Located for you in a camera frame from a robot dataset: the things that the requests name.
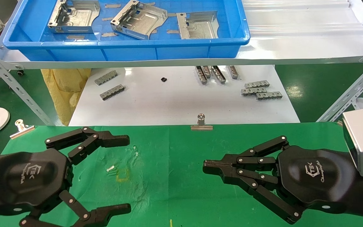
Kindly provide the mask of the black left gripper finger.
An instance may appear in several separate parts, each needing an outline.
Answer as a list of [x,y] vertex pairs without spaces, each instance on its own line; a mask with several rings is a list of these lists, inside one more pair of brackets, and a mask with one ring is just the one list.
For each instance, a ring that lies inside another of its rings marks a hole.
[[115,148],[130,144],[128,135],[114,136],[109,131],[95,131],[89,127],[79,128],[73,131],[50,137],[45,141],[46,148],[61,150],[77,145],[68,153],[71,164],[78,165],[97,148]]

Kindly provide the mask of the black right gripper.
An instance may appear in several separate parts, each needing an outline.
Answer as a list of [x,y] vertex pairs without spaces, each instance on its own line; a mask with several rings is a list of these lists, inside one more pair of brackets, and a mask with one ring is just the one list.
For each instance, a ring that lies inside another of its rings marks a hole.
[[[302,208],[298,206],[325,212],[345,212],[348,208],[345,197],[357,175],[350,154],[288,146],[287,137],[279,136],[240,154],[225,154],[221,160],[205,160],[204,173],[219,175],[224,184],[239,186],[289,224],[302,217]],[[275,159],[267,155],[284,148],[287,149],[277,156],[279,195],[288,203],[273,193],[277,189],[277,177],[237,168],[275,163]]]

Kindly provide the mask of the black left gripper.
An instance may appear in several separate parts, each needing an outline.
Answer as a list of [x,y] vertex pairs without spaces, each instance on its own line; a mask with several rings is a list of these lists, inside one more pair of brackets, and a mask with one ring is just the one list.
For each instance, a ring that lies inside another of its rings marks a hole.
[[128,203],[87,211],[68,192],[72,179],[72,164],[54,148],[0,155],[0,215],[30,212],[20,227],[59,227],[39,218],[63,201],[79,217],[72,227],[106,227],[113,216],[131,212]]

